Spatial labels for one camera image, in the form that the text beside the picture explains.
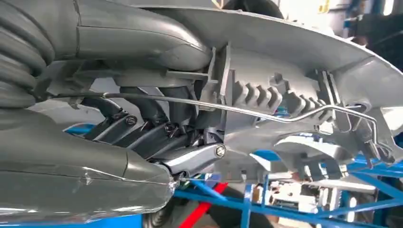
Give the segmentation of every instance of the metal rod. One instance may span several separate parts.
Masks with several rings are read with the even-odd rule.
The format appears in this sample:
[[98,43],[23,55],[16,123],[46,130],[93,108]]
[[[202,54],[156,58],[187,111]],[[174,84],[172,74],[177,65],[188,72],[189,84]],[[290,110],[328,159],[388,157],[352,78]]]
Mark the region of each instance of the metal rod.
[[344,215],[350,211],[363,212],[363,211],[369,211],[369,210],[397,207],[400,205],[403,205],[403,200],[401,200],[401,199],[387,199],[387,200],[382,200],[379,202],[360,204],[353,208],[342,207],[342,208],[338,208],[338,209],[331,210],[331,211],[321,211],[312,216],[315,218],[328,218],[329,216],[335,217],[338,215]]
[[63,97],[102,97],[102,98],[142,98],[142,99],[152,99],[152,100],[158,100],[158,101],[168,101],[168,102],[179,102],[179,103],[185,103],[185,104],[190,104],[190,105],[198,105],[198,106],[205,106],[205,107],[211,107],[211,108],[218,108],[221,110],[226,110],[226,111],[231,111],[231,112],[236,112],[236,113],[242,113],[242,114],[247,114],[247,115],[252,115],[256,117],[260,117],[262,119],[267,119],[267,120],[272,120],[272,121],[277,121],[281,123],[293,123],[297,122],[300,120],[303,120],[313,114],[319,113],[321,111],[325,110],[335,110],[338,112],[342,113],[347,113],[353,116],[357,116],[363,119],[368,120],[369,122],[372,123],[373,127],[373,134],[372,134],[372,140],[375,144],[379,145],[378,142],[378,137],[377,137],[377,124],[376,124],[376,119],[373,117],[370,117],[368,115],[365,115],[363,113],[350,110],[348,108],[344,107],[339,107],[335,105],[324,105],[322,107],[319,107],[317,109],[314,109],[312,111],[309,111],[305,114],[302,114],[297,117],[293,118],[281,118],[281,117],[276,117],[273,115],[261,113],[261,112],[256,112],[256,111],[251,111],[243,108],[236,108],[236,107],[231,107],[227,105],[222,105],[222,104],[214,104],[214,103],[208,103],[208,102],[202,102],[202,101],[195,101],[191,99],[181,99],[181,98],[175,98],[175,97],[166,97],[166,96],[154,96],[154,95],[141,95],[141,94],[110,94],[110,93],[73,93],[73,94],[59,94],[55,95],[52,98],[63,98]]
[[194,186],[198,187],[200,190],[202,190],[204,193],[221,199],[221,200],[227,200],[224,196],[222,196],[221,194],[219,194],[218,192],[216,192],[214,189],[210,188],[209,186],[205,185],[204,182],[201,181],[195,181],[195,180],[191,180],[190,181]]
[[369,175],[362,174],[362,173],[352,173],[351,175],[354,175],[358,179],[361,179],[361,180],[367,182],[368,184],[373,185],[374,187],[376,187],[383,193],[388,194],[391,197],[397,198],[399,200],[403,200],[403,192],[395,187],[390,186],[389,184],[386,184],[376,178],[373,178]]
[[[175,196],[179,198],[187,198],[191,200],[197,200],[197,201],[202,201],[202,202],[209,202],[212,204],[216,204],[219,206],[223,207],[229,207],[229,208],[235,208],[239,210],[244,209],[244,204],[243,201],[233,201],[233,200],[227,200],[223,201],[217,198],[209,197],[209,196],[203,196],[200,194],[194,194],[194,193],[188,193],[182,190],[177,190],[175,191]],[[277,217],[284,217],[292,220],[299,220],[299,221],[304,221],[307,223],[313,223],[313,224],[321,224],[322,226],[330,226],[330,227],[343,227],[343,228],[357,228],[357,227],[377,227],[374,225],[366,225],[366,224],[355,224],[355,223],[349,223],[341,220],[330,220],[326,218],[315,218],[312,216],[312,214],[306,214],[302,213],[299,211],[287,211],[283,209],[278,209],[278,208],[272,208],[270,206],[262,208],[260,205],[255,206],[251,205],[250,206],[250,211],[251,212],[256,212],[256,213],[261,213],[261,214],[270,214],[274,215]]]
[[242,216],[240,220],[240,228],[249,228],[250,222],[250,207],[252,205],[252,198],[253,198],[253,185],[247,184],[245,186],[245,192],[243,193],[243,210]]
[[266,206],[266,191],[268,187],[269,187],[269,175],[266,174],[265,181],[263,183],[262,202],[260,203],[262,207]]

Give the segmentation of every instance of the red pipe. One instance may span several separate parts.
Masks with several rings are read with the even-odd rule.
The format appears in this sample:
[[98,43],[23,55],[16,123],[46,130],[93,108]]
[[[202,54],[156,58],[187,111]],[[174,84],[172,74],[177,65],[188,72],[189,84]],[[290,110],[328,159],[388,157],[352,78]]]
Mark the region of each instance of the red pipe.
[[[223,193],[228,183],[218,183],[214,190]],[[198,207],[183,221],[179,228],[192,228],[194,224],[210,209],[211,203],[201,202]]]

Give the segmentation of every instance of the gray plastic housing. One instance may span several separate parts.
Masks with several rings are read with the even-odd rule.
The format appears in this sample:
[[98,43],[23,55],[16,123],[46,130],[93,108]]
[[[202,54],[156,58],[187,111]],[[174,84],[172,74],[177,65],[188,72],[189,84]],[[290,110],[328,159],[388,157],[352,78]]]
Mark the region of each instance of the gray plastic housing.
[[196,71],[211,51],[179,22],[103,0],[0,1],[0,222],[154,212],[171,198],[168,170],[129,149],[61,132],[25,110],[55,60],[124,59]]

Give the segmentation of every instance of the metal fitting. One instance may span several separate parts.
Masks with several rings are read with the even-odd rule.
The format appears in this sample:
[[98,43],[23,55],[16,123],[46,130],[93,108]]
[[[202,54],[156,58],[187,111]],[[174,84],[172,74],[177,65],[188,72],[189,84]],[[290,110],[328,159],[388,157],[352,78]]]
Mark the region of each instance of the metal fitting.
[[129,115],[126,117],[125,122],[129,126],[135,125],[137,123],[137,117],[135,117],[134,115]]
[[227,149],[224,146],[217,146],[217,148],[215,149],[215,155],[218,158],[222,158],[225,155],[225,152],[227,152]]

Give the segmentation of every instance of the engine component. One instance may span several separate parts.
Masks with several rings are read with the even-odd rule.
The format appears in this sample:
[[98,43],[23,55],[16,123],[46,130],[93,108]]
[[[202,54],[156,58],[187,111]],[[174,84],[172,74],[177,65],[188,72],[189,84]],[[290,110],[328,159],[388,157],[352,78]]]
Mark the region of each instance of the engine component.
[[[47,13],[37,5],[46,5]],[[0,161],[13,164],[2,166],[1,174],[15,177],[2,195],[11,195],[7,205],[23,207],[14,210],[21,214],[11,213],[14,221],[49,220],[65,210],[69,213],[57,213],[58,219],[153,212],[172,195],[171,174],[191,176],[213,162],[224,179],[261,181],[267,170],[249,153],[262,148],[276,151],[291,171],[305,172],[308,166],[314,180],[339,178],[339,165],[360,150],[368,160],[391,163],[403,157],[393,142],[379,136],[389,128],[375,112],[402,105],[396,99],[402,73],[362,47],[296,24],[215,9],[0,0],[0,36],[5,149]],[[83,60],[64,69],[51,64],[74,59]],[[60,70],[68,74],[59,78]],[[40,91],[46,81],[33,90],[34,77],[42,73],[57,75],[50,77],[49,88],[60,85],[48,90],[49,98],[70,97],[72,107],[96,106],[106,120],[82,139],[24,110],[35,97],[46,100],[46,91]],[[113,78],[122,94],[108,86],[90,91],[97,91],[91,86],[105,77]],[[125,98],[140,113],[127,113],[108,98]],[[281,107],[288,113],[278,117]],[[332,151],[296,140],[301,133],[334,144],[328,146]],[[327,175],[315,169],[322,162]],[[32,199],[29,191],[40,186],[27,186],[21,178],[26,175],[44,184],[52,178],[55,184]],[[64,179],[71,185],[66,187]],[[102,186],[96,183],[109,188],[96,188]],[[49,194],[51,201],[45,200]],[[105,194],[114,202],[103,204],[99,199]],[[28,217],[28,210],[38,213]]]
[[153,160],[167,166],[173,174],[184,172],[185,177],[192,177],[224,157],[225,153],[226,148],[224,145],[211,144],[159,154],[154,156]]
[[[174,189],[165,167],[132,150],[63,133],[48,117],[23,108],[35,104],[34,77],[54,60],[147,58],[198,70],[211,51],[173,19],[102,0],[2,0],[0,37],[0,175],[7,182],[0,221],[87,222],[163,207]],[[110,135],[98,136],[113,142]]]

